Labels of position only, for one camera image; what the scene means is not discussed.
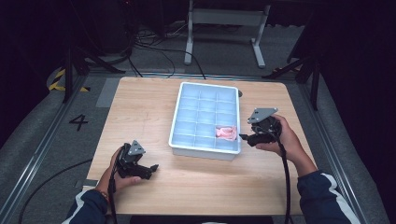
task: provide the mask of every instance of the sleeve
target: sleeve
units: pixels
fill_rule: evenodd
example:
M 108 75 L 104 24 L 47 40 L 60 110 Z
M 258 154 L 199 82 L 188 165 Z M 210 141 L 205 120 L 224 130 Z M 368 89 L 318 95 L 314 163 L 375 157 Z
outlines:
M 97 190 L 82 191 L 76 196 L 62 224 L 100 224 L 106 223 L 107 201 Z
M 315 171 L 298 178 L 300 206 L 306 223 L 344 224 L 360 223 L 344 197 L 336 191 L 331 175 Z

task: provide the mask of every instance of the pink cloth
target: pink cloth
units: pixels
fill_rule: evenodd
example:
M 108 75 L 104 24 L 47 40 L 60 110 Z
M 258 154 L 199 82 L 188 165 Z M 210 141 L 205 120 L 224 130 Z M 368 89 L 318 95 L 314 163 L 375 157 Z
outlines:
M 228 141 L 233 141 L 236 139 L 236 127 L 233 126 L 233 127 L 216 128 L 216 137 Z

